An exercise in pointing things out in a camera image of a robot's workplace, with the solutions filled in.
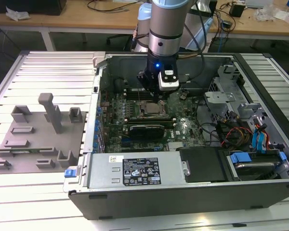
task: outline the workbench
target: workbench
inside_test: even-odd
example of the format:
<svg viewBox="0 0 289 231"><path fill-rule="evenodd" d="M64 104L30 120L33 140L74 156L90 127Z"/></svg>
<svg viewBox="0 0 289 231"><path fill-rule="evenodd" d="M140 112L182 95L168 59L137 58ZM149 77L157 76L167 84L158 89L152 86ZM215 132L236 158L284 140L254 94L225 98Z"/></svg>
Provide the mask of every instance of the workbench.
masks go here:
<svg viewBox="0 0 289 231"><path fill-rule="evenodd" d="M94 52L40 51L18 56L0 85L0 144L13 120L10 113L15 105L27 105L32 112L45 111L37 100L40 93L51 92L53 103L62 112L70 107L89 112L95 76L93 55ZM261 54L244 56L279 107L283 111L289 109L283 104L285 97L289 100L289 76L273 59L267 62ZM266 75L274 78L268 80ZM247 91L253 100L257 99L250 88ZM265 209L89 221L63 192L64 179L63 172L1 174L0 231L289 230L289 198Z"/></svg>
<svg viewBox="0 0 289 231"><path fill-rule="evenodd" d="M67 0L66 6L60 16L31 14L31 19L13 21L5 14L0 14L0 27L3 30L38 31L41 33L46 49L55 51L55 45L50 32L107 33L132 34L137 25L137 15L140 4L128 6L128 11L122 13L100 13L87 8L88 0ZM228 0L219 0L217 9ZM275 0L281 10L288 10L287 0ZM126 3L112 2L112 0L99 1L97 9L112 9ZM229 38L238 39L272 39L289 40L289 24L276 19L273 22L257 22L253 18L255 10L246 9L240 18L236 18L236 28L229 34ZM217 19L208 34L208 41L214 37L217 30Z"/></svg>

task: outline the metal bracket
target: metal bracket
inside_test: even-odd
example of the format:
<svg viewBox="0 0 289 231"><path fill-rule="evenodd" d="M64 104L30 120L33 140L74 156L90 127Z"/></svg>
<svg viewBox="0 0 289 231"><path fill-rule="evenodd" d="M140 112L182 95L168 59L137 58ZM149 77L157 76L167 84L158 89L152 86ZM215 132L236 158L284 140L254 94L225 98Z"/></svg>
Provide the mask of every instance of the metal bracket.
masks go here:
<svg viewBox="0 0 289 231"><path fill-rule="evenodd" d="M208 102L210 103L228 103L236 101L236 98L231 92L208 91L205 93Z"/></svg>
<svg viewBox="0 0 289 231"><path fill-rule="evenodd" d="M182 161L182 168L183 168L183 173L186 177L191 175L191 171L189 170L189 166L186 161Z"/></svg>
<svg viewBox="0 0 289 231"><path fill-rule="evenodd" d="M282 179L289 178L289 161L286 160L282 163L275 171L275 173L279 174Z"/></svg>
<svg viewBox="0 0 289 231"><path fill-rule="evenodd" d="M229 80L236 80L241 75L237 67L234 65L220 66L217 73L219 76L226 77Z"/></svg>
<svg viewBox="0 0 289 231"><path fill-rule="evenodd" d="M241 119L249 119L261 108L260 103L241 103L237 108Z"/></svg>

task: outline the power supply label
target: power supply label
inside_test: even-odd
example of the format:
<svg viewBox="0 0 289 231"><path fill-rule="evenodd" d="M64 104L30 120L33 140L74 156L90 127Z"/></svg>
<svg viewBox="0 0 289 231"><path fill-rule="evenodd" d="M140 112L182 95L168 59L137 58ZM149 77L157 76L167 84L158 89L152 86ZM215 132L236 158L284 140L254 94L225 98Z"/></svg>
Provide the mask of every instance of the power supply label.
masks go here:
<svg viewBox="0 0 289 231"><path fill-rule="evenodd" d="M123 159L123 184L125 186L161 184L158 159Z"/></svg>

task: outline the power cable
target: power cable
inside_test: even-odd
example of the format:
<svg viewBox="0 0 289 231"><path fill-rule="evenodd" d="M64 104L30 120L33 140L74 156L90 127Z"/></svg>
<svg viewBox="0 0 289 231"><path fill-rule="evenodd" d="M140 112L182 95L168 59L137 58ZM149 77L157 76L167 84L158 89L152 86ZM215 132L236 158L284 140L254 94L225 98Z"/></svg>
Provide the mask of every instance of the power cable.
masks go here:
<svg viewBox="0 0 289 231"><path fill-rule="evenodd" d="M87 7L88 7L89 9L91 9L91 10L94 10L94 11L97 11L97 12L101 12L101 13L120 13L120 12L128 11L128 9L123 9L124 7L130 6L130 5L139 3L139 2L142 2L142 1L131 2L131 3L128 3L128 4L125 4L125 5L123 5L123 6L119 6L119 7L113 8L113 9L99 10L99 9L96 9L96 0L92 0L92 1L88 2Z"/></svg>
<svg viewBox="0 0 289 231"><path fill-rule="evenodd" d="M8 54L8 53L2 52L2 51L0 51L0 53L7 55L7 56L8 56L7 58L9 58L9 59L12 58L13 61L15 61L15 59L16 59L15 57L11 56L11 55Z"/></svg>
<svg viewBox="0 0 289 231"><path fill-rule="evenodd" d="M19 50L21 51L21 49L19 48L19 46L7 35L7 33L5 33L1 28L0 31L8 38L9 41L12 42L12 44Z"/></svg>
<svg viewBox="0 0 289 231"><path fill-rule="evenodd" d="M187 32L189 33L189 35L192 37L192 39L193 39L194 43L196 44L198 50L200 50L200 53L199 53L199 54L200 54L200 56L201 56L201 61L202 61L202 65L201 65L200 71L199 71L194 77L189 78L188 81L190 81L190 80L192 80L192 79L194 79L194 78L196 78L196 77L198 77L198 76L201 75L201 73L203 72L204 68L206 67L206 62L205 62L205 60L204 60L204 56L203 56L203 53L202 53L203 50L200 49L200 46L199 46L197 40L195 39L193 33L190 31L190 29L187 27L186 24L184 24L184 27L185 27L185 29L187 30Z"/></svg>

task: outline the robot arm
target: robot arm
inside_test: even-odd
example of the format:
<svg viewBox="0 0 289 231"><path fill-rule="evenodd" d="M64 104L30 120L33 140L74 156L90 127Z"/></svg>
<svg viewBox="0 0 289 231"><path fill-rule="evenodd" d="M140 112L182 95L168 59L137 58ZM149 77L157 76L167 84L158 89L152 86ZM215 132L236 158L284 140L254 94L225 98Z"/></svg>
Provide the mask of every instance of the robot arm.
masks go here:
<svg viewBox="0 0 289 231"><path fill-rule="evenodd" d="M177 53L186 15L196 0L153 0L147 64L137 76L155 100L179 88Z"/></svg>

